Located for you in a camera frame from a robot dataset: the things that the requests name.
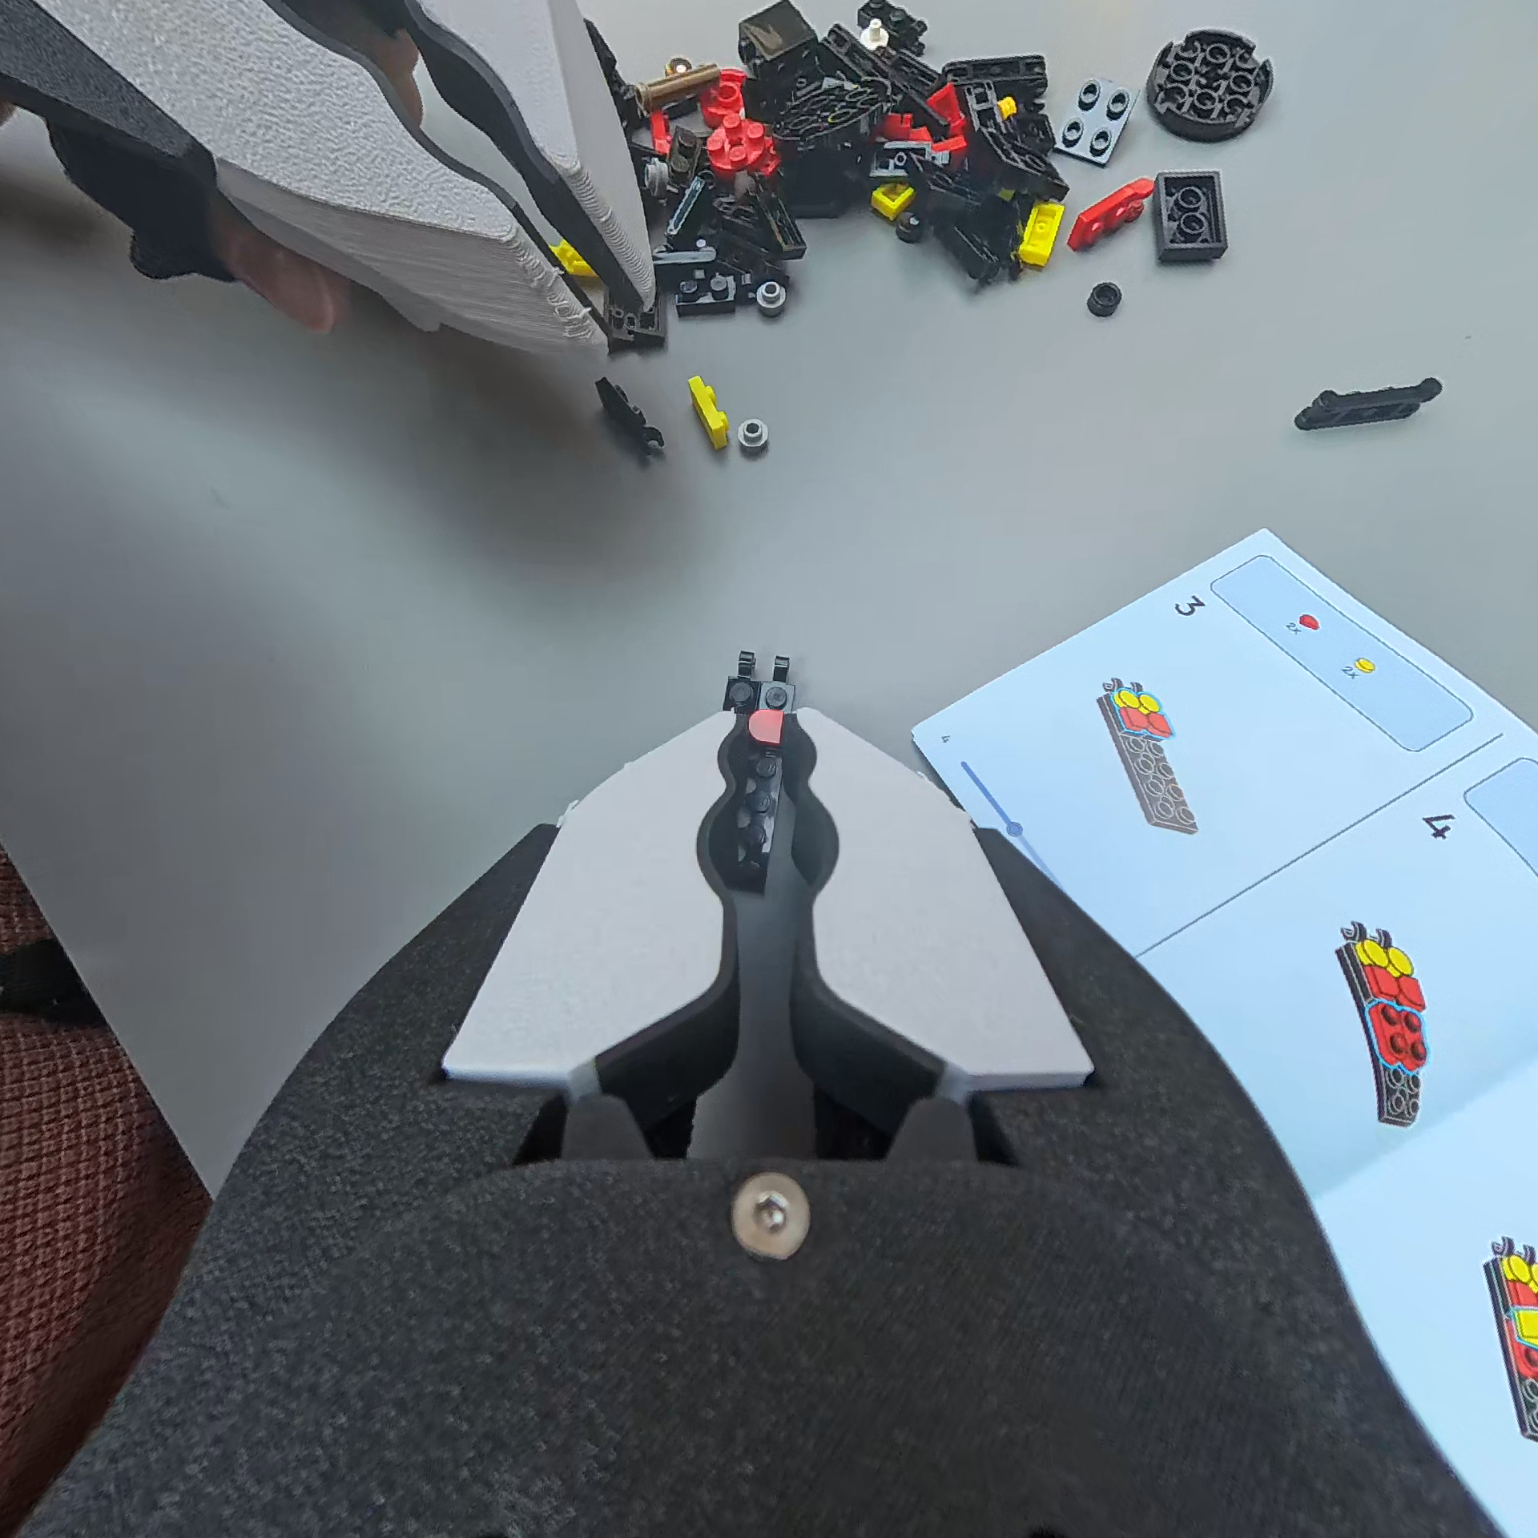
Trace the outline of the long black plate with clips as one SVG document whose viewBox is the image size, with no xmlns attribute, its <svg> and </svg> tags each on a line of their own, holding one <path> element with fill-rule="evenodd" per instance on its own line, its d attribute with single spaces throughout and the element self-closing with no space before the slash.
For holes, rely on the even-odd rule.
<svg viewBox="0 0 1538 1538">
<path fill-rule="evenodd" d="M 779 656 L 771 677 L 760 679 L 756 653 L 742 649 L 722 698 L 737 722 L 724 742 L 730 797 L 712 831 L 709 851 L 724 884 L 739 892 L 761 895 L 767 889 L 782 787 L 782 746 L 772 751 L 750 740 L 747 715 L 758 708 L 782 710 L 787 728 L 796 703 L 789 669 L 789 657 Z"/>
</svg>

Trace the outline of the red woven fabric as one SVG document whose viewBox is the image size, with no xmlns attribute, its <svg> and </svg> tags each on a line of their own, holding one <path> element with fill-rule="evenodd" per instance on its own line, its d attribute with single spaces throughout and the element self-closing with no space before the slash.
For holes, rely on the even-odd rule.
<svg viewBox="0 0 1538 1538">
<path fill-rule="evenodd" d="M 97 1427 L 210 1195 L 3 856 L 3 1532 Z"/>
</svg>

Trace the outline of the light blue instruction booklet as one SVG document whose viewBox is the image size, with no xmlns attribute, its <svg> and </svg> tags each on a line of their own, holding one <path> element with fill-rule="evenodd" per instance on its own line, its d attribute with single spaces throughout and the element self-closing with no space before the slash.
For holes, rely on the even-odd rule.
<svg viewBox="0 0 1538 1538">
<path fill-rule="evenodd" d="M 1535 1533 L 1535 731 L 1257 532 L 914 745 L 1220 1049 L 1411 1409 Z"/>
</svg>

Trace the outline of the black rectangular plate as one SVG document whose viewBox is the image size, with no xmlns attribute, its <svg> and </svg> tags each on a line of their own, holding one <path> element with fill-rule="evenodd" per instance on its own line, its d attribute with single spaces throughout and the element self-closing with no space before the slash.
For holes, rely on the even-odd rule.
<svg viewBox="0 0 1538 1538">
<path fill-rule="evenodd" d="M 1206 264 L 1224 256 L 1224 203 L 1216 170 L 1163 170 L 1151 210 L 1158 264 Z"/>
</svg>

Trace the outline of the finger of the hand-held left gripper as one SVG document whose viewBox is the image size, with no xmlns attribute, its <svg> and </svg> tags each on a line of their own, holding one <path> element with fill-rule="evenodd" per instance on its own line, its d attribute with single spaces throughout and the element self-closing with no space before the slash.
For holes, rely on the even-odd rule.
<svg viewBox="0 0 1538 1538">
<path fill-rule="evenodd" d="M 539 211 L 633 312 L 656 301 L 640 185 L 575 1 L 405 1 L 443 99 L 519 173 Z"/>
<path fill-rule="evenodd" d="M 514 194 L 407 118 L 379 66 L 287 4 L 40 4 L 214 159 L 261 235 L 390 301 L 528 353 L 609 350 Z"/>
</svg>

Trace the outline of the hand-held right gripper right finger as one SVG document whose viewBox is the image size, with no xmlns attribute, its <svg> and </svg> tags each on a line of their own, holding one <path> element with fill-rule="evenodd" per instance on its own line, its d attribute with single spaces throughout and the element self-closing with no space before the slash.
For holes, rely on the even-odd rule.
<svg viewBox="0 0 1538 1538">
<path fill-rule="evenodd" d="M 821 1156 L 931 1098 L 1079 1090 L 1092 1059 L 972 818 L 821 710 L 793 718 L 793 1047 Z"/>
</svg>

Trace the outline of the person's left hand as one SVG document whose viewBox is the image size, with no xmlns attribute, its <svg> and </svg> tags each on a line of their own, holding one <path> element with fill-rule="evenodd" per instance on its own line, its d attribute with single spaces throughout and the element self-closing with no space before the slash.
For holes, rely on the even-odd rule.
<svg viewBox="0 0 1538 1538">
<path fill-rule="evenodd" d="M 235 280 L 305 329 L 328 334 L 346 318 L 348 280 L 258 229 L 238 224 L 224 230 L 219 250 Z"/>
</svg>

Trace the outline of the black round plate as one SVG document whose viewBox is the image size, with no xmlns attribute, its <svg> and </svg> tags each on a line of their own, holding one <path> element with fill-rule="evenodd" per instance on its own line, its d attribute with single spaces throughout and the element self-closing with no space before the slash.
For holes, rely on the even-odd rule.
<svg viewBox="0 0 1538 1538">
<path fill-rule="evenodd" d="M 1143 87 L 1152 115 L 1185 140 L 1230 140 L 1274 90 L 1274 66 L 1235 31 L 1195 28 L 1163 48 Z"/>
</svg>

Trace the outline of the red curved brick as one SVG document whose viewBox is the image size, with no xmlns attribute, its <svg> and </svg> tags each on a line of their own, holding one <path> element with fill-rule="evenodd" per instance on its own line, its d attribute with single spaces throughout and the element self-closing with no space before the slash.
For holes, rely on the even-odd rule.
<svg viewBox="0 0 1538 1538">
<path fill-rule="evenodd" d="M 1127 221 L 1141 217 L 1143 206 L 1154 194 L 1154 178 L 1143 177 L 1125 182 L 1077 213 L 1071 233 L 1066 235 L 1066 246 L 1081 254 L 1115 230 L 1125 229 Z"/>
</svg>

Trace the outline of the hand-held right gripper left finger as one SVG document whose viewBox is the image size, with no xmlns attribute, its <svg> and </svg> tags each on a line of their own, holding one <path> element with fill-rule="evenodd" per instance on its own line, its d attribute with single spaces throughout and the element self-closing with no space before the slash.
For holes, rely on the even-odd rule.
<svg viewBox="0 0 1538 1538">
<path fill-rule="evenodd" d="M 732 728 L 706 715 L 566 811 L 443 1057 L 449 1080 L 613 1095 L 651 1131 L 727 1072 L 737 921 L 706 835 Z"/>
</svg>

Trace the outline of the pile of black red bricks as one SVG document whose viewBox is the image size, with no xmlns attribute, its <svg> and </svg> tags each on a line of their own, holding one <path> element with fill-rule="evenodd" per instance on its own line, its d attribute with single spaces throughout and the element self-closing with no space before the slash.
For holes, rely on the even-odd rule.
<svg viewBox="0 0 1538 1538">
<path fill-rule="evenodd" d="M 1069 187 L 1044 56 L 932 66 L 926 28 L 900 4 L 859 4 L 856 28 L 816 32 L 798 4 L 771 4 L 742 21 L 742 62 L 716 87 L 643 112 L 590 26 L 643 210 L 667 217 L 651 254 L 667 315 L 779 315 L 804 224 L 857 206 L 900 240 L 936 238 L 977 284 L 1046 266 Z"/>
</svg>

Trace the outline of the blue-grey square plate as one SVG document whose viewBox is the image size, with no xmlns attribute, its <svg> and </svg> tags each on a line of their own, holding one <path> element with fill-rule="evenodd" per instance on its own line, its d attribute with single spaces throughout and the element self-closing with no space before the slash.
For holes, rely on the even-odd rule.
<svg viewBox="0 0 1538 1538">
<path fill-rule="evenodd" d="M 1107 78 L 1083 81 L 1076 105 L 1059 122 L 1055 149 L 1107 165 L 1135 103 L 1138 90 Z"/>
</svg>

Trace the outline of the thin long black piece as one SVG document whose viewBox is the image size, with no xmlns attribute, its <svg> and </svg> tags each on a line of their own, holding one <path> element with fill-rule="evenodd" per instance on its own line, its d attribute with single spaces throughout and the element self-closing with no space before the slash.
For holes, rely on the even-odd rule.
<svg viewBox="0 0 1538 1538">
<path fill-rule="evenodd" d="M 1442 382 L 1429 376 L 1411 385 L 1335 392 L 1322 389 L 1296 415 L 1299 431 L 1327 431 L 1354 426 L 1379 426 L 1414 417 L 1442 392 Z"/>
</svg>

